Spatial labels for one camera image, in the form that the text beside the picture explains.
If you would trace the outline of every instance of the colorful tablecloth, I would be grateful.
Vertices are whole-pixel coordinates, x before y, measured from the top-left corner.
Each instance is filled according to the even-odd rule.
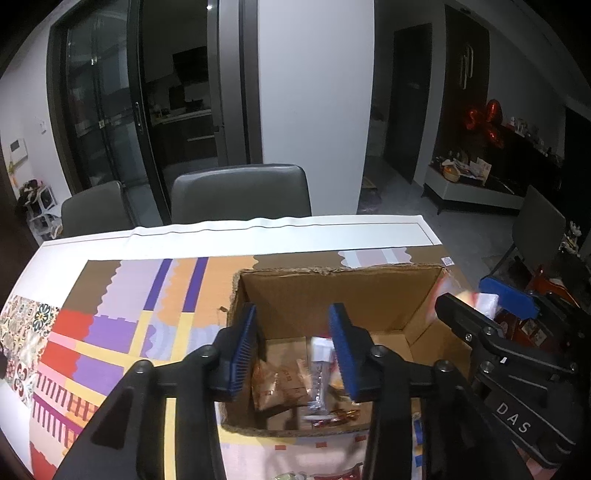
[[[232,279],[244,268],[358,268],[409,261],[444,264],[442,247],[164,260],[89,261],[61,309],[13,296],[0,316],[6,382],[30,408],[37,480],[49,480],[92,414],[126,370],[148,358],[176,362],[213,342],[225,326]],[[174,479],[174,400],[167,404],[165,470]],[[422,434],[415,422],[415,475]],[[286,472],[355,478],[364,434],[262,439],[219,430],[229,480]]]

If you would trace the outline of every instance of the dark doorway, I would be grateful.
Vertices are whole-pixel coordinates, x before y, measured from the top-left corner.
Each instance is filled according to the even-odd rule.
[[[583,238],[591,228],[589,177],[591,176],[591,122],[566,109],[564,166],[560,186],[560,211],[567,220],[579,225]]]
[[[27,263],[38,248],[26,221],[15,214],[17,200],[0,150],[0,306],[10,295]]]
[[[413,181],[423,139],[431,83],[431,24],[394,34],[392,95],[384,160]]]

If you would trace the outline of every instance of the red balloon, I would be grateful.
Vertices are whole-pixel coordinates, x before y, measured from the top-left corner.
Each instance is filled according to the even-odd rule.
[[[497,148],[504,148],[505,142],[501,138],[499,131],[492,124],[482,125],[485,137]]]
[[[484,121],[484,114],[478,108],[470,108],[466,112],[464,126],[467,130],[475,130]]]
[[[493,99],[486,104],[486,121],[495,125],[503,122],[503,110],[499,100]]]

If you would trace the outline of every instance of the red object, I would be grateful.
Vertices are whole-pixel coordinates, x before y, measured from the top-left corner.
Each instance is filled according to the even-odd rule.
[[[505,146],[505,142],[501,138],[499,131],[496,127],[492,124],[484,124],[482,126],[484,130],[485,137],[488,139],[490,143],[492,143],[497,148],[503,148]]]
[[[500,125],[503,120],[501,104],[498,100],[491,100],[486,104],[486,113],[478,108],[470,107],[464,118],[466,130],[474,132],[482,128],[485,138],[497,148],[504,148],[505,142],[494,124]]]
[[[484,115],[478,108],[470,108],[467,112],[467,118],[464,120],[464,126],[467,130],[475,130],[478,125],[484,121]]]
[[[486,121],[494,125],[503,123],[503,110],[499,100],[492,99],[486,104]]]

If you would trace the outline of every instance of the wall thermostat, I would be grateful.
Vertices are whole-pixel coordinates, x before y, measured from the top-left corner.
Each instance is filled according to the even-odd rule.
[[[24,138],[17,138],[10,144],[10,159],[16,164],[27,156],[27,146]]]

